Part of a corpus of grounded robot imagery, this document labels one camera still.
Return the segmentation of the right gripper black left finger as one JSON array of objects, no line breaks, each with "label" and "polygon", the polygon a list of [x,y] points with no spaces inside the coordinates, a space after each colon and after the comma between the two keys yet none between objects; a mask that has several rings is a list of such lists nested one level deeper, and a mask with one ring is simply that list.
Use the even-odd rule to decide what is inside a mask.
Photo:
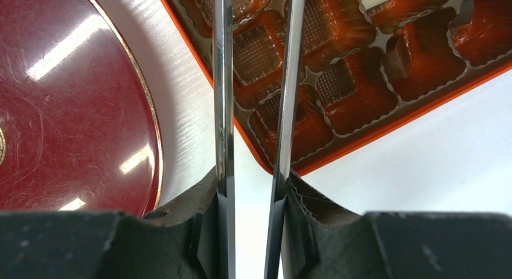
[{"label": "right gripper black left finger", "polygon": [[214,170],[139,218],[122,211],[3,211],[2,278],[217,278]]}]

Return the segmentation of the orange chocolate box with dividers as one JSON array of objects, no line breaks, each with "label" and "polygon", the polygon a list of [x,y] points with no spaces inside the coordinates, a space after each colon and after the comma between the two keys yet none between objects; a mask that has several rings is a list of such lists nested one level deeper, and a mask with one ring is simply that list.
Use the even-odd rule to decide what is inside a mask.
[{"label": "orange chocolate box with dividers", "polygon": [[[235,125],[276,157],[288,0],[233,0]],[[382,57],[402,35],[406,79]],[[292,168],[308,174],[511,69],[511,0],[306,0]]]}]

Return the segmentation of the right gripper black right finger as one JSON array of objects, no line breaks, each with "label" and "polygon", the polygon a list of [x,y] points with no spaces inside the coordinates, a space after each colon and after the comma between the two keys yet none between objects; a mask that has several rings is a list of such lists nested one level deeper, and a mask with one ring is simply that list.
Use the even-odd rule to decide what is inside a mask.
[{"label": "right gripper black right finger", "polygon": [[286,278],[510,278],[511,217],[356,214],[291,173],[281,258]]}]

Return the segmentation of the round red lacquer tray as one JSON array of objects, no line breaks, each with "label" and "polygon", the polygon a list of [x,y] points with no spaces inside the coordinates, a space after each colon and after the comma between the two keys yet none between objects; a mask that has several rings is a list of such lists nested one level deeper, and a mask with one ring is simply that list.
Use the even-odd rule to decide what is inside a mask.
[{"label": "round red lacquer tray", "polygon": [[1,210],[158,206],[144,76],[96,0],[1,0]]}]

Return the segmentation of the metal tongs with white handle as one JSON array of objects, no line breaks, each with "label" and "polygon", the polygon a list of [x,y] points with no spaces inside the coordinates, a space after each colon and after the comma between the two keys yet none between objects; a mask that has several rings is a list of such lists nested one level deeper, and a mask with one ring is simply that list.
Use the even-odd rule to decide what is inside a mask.
[{"label": "metal tongs with white handle", "polygon": [[[301,67],[302,29],[306,0],[289,0],[283,84],[272,195],[267,231],[265,278],[277,278],[290,178],[295,106]],[[235,175],[232,0],[213,0],[213,86],[216,136],[216,177],[219,198],[220,259],[224,276],[235,278]]]}]

